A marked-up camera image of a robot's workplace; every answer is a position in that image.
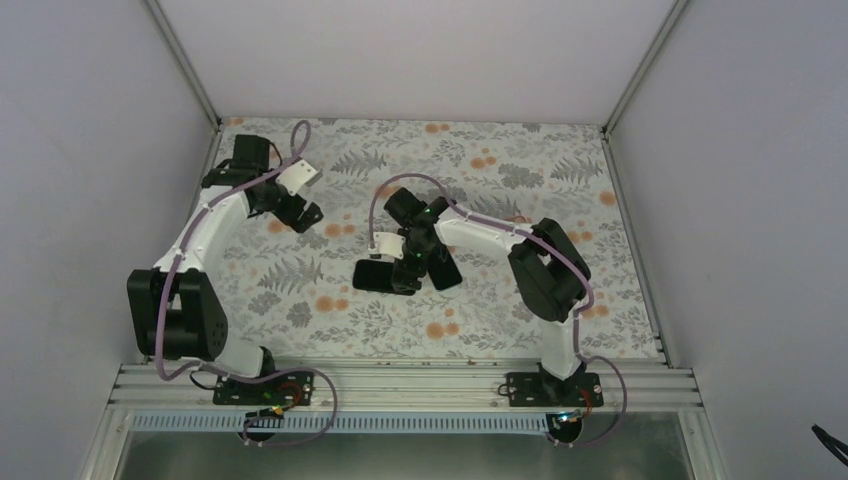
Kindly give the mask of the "dark green smartphone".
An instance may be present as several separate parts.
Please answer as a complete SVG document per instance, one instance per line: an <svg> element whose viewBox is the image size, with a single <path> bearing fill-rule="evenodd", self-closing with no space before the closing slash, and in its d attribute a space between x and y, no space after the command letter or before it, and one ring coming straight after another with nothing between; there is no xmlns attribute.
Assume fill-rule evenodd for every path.
<svg viewBox="0 0 848 480"><path fill-rule="evenodd" d="M463 277L445 246L434 248L428 257L427 274L437 291L444 291L462 283Z"/></svg>

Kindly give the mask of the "black phone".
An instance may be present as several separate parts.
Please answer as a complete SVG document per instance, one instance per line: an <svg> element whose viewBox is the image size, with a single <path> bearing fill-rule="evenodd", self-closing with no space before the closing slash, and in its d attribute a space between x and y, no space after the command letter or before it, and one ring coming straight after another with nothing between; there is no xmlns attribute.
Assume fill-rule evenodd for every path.
<svg viewBox="0 0 848 480"><path fill-rule="evenodd" d="M352 285L356 290L394 294L392 274L394 264L373 259L361 259L355 263Z"/></svg>

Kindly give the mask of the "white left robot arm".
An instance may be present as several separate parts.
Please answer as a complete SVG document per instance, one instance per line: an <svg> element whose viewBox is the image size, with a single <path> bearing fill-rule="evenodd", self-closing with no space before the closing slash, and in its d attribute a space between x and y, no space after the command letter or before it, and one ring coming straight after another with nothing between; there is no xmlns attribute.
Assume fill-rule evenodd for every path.
<svg viewBox="0 0 848 480"><path fill-rule="evenodd" d="M269 213L303 233L322 219L321 208L299 193L320 176L303 158L310 136L310 124L298 122L289 154L279 155L268 138L237 135L231 156L202 178L197 206L167 253L154 266L129 275L137 346L153 360L162 380L205 371L239 381L239 392L252 404L263 405L276 396L279 380L268 350L229 335L229 320L211 278L247 220ZM279 164L272 167L275 155Z"/></svg>

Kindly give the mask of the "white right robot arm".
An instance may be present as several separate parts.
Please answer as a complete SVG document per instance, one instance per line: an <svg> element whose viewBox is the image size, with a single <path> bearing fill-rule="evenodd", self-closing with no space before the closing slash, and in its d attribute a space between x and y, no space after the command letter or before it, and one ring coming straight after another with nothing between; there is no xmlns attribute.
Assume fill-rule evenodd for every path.
<svg viewBox="0 0 848 480"><path fill-rule="evenodd" d="M521 300L540 321L544 399L565 407L578 397L586 362L574 345L576 322L570 316L589 296L591 272L557 222L498 220L445 197L425 203L405 188L396 191L384 209L398 229L371 230L369 252L393 260L382 281L388 292L411 295L421 289L423 278L438 291L460 285L463 278L451 254L454 248L505 258Z"/></svg>

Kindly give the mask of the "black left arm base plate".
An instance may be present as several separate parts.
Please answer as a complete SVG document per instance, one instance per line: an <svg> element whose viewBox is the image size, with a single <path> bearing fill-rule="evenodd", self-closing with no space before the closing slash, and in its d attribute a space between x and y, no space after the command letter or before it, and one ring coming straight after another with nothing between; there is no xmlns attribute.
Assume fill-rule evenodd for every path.
<svg viewBox="0 0 848 480"><path fill-rule="evenodd" d="M220 380L214 389L212 403L224 406L309 406L314 379L312 373L295 371L256 384Z"/></svg>

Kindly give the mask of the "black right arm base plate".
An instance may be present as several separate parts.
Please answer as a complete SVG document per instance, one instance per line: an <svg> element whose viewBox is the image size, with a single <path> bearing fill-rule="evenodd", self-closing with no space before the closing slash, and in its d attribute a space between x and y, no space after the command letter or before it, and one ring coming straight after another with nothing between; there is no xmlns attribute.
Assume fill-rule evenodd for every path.
<svg viewBox="0 0 848 480"><path fill-rule="evenodd" d="M595 373L576 372L560 380L547 372L510 372L497 393L514 408L529 407L602 407L605 404L600 377Z"/></svg>

